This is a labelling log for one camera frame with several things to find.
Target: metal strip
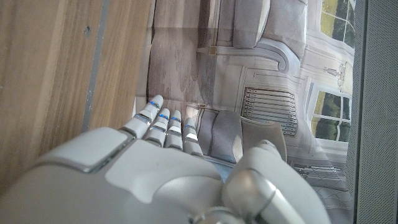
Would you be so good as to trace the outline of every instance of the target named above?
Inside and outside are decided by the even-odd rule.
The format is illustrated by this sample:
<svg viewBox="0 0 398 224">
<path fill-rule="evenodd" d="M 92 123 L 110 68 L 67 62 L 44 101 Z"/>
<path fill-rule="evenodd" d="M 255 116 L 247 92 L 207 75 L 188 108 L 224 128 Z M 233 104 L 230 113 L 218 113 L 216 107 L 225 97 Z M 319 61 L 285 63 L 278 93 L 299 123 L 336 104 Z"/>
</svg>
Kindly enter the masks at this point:
<svg viewBox="0 0 398 224">
<path fill-rule="evenodd" d="M 247 118 L 252 119 L 254 121 L 262 122 L 262 123 L 265 121 L 277 121 L 277 122 L 285 122 L 288 124 L 297 124 L 297 120 L 294 120 L 294 119 L 275 118 L 275 117 L 270 117 L 270 116 L 258 116 L 256 114 L 247 116 Z"/>
<path fill-rule="evenodd" d="M 287 134 L 287 135 L 291 135 L 291 136 L 294 136 L 296 134 L 296 133 L 293 133 L 291 131 L 283 131 L 283 133 Z"/>
<path fill-rule="evenodd" d="M 259 98 L 259 99 L 265 99 L 265 100 L 278 100 L 278 101 L 286 101 L 286 102 L 291 102 L 294 103 L 294 100 L 289 98 L 289 97 L 284 97 L 284 96 L 270 96 L 270 95 L 260 95 L 260 94 L 252 94 L 252 93 L 246 93 L 246 97 L 248 98 Z"/>
<path fill-rule="evenodd" d="M 279 123 L 282 127 L 288 127 L 288 128 L 297 128 L 297 124 L 293 123 Z"/>
<path fill-rule="evenodd" d="M 278 110 L 295 111 L 295 108 L 291 107 L 291 106 L 267 105 L 267 104 L 263 104 L 263 103 L 251 103 L 246 100 L 244 101 L 244 105 L 258 107 L 258 108 L 272 108 L 272 109 L 278 109 Z"/>
<path fill-rule="evenodd" d="M 264 103 L 264 104 L 270 104 L 270 105 L 281 105 L 281 106 L 291 106 L 291 107 L 295 106 L 294 103 L 285 102 L 285 101 L 277 101 L 277 100 L 264 100 L 264 99 L 259 99 L 259 98 L 246 98 L 245 100 L 250 103 Z"/>
<path fill-rule="evenodd" d="M 258 106 L 246 106 L 245 107 L 247 110 L 255 110 L 255 111 L 264 111 L 264 112 L 269 112 L 269 113 L 279 113 L 279 114 L 287 114 L 287 115 L 291 115 L 291 116 L 295 116 L 296 112 L 294 111 L 288 111 L 288 110 L 278 110 L 278 109 L 274 109 L 274 108 L 262 108 L 262 107 L 258 107 Z"/>
<path fill-rule="evenodd" d="M 95 49 L 94 49 L 93 64 L 91 66 L 90 80 L 89 80 L 88 89 L 87 89 L 85 113 L 83 114 L 83 122 L 81 125 L 82 133 L 88 131 L 88 128 L 90 126 L 91 107 L 93 105 L 94 90 L 95 90 L 95 83 L 96 83 L 97 74 L 98 74 L 98 67 L 100 66 L 102 43 L 103 43 L 104 34 L 105 34 L 105 25 L 106 25 L 106 18 L 108 16 L 108 9 L 109 9 L 109 0 L 103 0 L 102 1 L 101 17 L 99 19 L 99 24 L 98 24 L 97 40 L 96 40 Z"/>
<path fill-rule="evenodd" d="M 282 126 L 281 128 L 282 128 L 283 131 L 292 131 L 292 132 L 296 132 L 296 129 L 295 129 L 295 128 L 288 128 L 288 127 L 284 127 L 284 126 Z"/>
<path fill-rule="evenodd" d="M 257 93 L 262 95 L 270 95 L 270 96 L 282 96 L 282 97 L 289 97 L 294 99 L 294 96 L 290 93 L 282 92 L 282 91 L 269 91 L 269 90 L 259 90 L 253 88 L 247 88 L 246 93 Z"/>
<path fill-rule="evenodd" d="M 274 116 L 278 118 L 288 118 L 288 119 L 295 119 L 294 115 L 290 114 L 279 114 L 279 113 L 270 113 L 265 111 L 256 111 L 256 110 L 244 110 L 244 114 L 257 114 L 257 115 L 265 115 L 265 116 Z"/>
</svg>

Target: wooden surface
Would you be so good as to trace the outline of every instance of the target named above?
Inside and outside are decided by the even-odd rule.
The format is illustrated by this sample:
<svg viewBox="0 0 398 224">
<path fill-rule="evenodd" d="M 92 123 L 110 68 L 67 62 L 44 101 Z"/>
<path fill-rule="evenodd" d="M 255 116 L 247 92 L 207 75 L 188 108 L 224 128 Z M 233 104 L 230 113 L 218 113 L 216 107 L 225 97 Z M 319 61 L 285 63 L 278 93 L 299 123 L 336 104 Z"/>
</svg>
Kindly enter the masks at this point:
<svg viewBox="0 0 398 224">
<path fill-rule="evenodd" d="M 150 4 L 147 0 L 110 2 L 91 129 L 120 128 L 131 118 Z"/>
<path fill-rule="evenodd" d="M 105 1 L 0 1 L 0 193 L 81 133 Z M 90 128 L 131 117 L 149 7 L 110 1 Z"/>
</svg>

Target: cushion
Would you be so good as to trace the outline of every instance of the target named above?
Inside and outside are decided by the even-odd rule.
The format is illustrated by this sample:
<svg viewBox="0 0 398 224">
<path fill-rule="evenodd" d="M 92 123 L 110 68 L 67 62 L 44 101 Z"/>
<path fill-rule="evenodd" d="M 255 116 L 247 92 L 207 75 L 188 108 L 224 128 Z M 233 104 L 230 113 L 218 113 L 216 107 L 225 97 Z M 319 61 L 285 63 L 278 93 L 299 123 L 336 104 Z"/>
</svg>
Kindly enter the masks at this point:
<svg viewBox="0 0 398 224">
<path fill-rule="evenodd" d="M 307 29 L 306 0 L 272 0 L 263 37 L 286 44 L 301 59 Z"/>
<path fill-rule="evenodd" d="M 234 29 L 235 1 L 221 0 L 218 19 L 217 46 L 232 46 Z"/>
<path fill-rule="evenodd" d="M 267 121 L 264 124 L 251 121 L 247 118 L 242 120 L 242 134 L 243 134 L 243 153 L 250 148 L 257 146 L 257 144 L 266 139 L 273 143 L 278 149 L 281 158 L 287 160 L 287 150 L 285 137 L 282 132 L 282 127 L 278 122 Z"/>
<path fill-rule="evenodd" d="M 237 163 L 243 156 L 241 117 L 233 111 L 220 111 L 213 126 L 210 156 Z"/>
<path fill-rule="evenodd" d="M 212 110 L 204 110 L 200 115 L 198 127 L 198 142 L 204 155 L 208 155 L 213 144 L 213 125 L 218 112 Z"/>
<path fill-rule="evenodd" d="M 233 46 L 253 48 L 266 26 L 271 0 L 236 0 Z"/>
</svg>

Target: radiator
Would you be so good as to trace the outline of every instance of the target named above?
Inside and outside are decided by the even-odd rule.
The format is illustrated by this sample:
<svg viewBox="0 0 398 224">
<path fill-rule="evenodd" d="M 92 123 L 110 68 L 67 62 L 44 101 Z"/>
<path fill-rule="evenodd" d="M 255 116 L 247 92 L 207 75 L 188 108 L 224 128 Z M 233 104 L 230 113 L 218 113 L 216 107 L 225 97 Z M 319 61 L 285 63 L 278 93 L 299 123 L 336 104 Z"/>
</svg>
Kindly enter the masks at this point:
<svg viewBox="0 0 398 224">
<path fill-rule="evenodd" d="M 294 95 L 286 91 L 247 87 L 241 116 L 257 122 L 279 122 L 285 135 L 297 130 Z"/>
</svg>

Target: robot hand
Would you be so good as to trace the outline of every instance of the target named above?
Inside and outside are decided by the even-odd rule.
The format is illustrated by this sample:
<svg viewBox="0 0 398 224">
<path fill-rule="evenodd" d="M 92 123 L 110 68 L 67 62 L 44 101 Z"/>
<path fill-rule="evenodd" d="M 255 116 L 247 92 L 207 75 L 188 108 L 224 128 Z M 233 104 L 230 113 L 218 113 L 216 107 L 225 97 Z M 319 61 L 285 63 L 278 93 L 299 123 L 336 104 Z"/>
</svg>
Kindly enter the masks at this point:
<svg viewBox="0 0 398 224">
<path fill-rule="evenodd" d="M 315 191 L 261 141 L 226 183 L 195 122 L 155 96 L 120 130 L 98 128 L 39 158 L 0 196 L 0 223 L 329 223 Z"/>
<path fill-rule="evenodd" d="M 174 148 L 191 155 L 203 156 L 198 144 L 195 122 L 191 118 L 187 118 L 182 131 L 181 113 L 175 110 L 170 116 L 168 109 L 164 108 L 160 111 L 162 104 L 162 96 L 153 97 L 142 111 L 124 125 L 123 130 L 159 147 Z"/>
</svg>

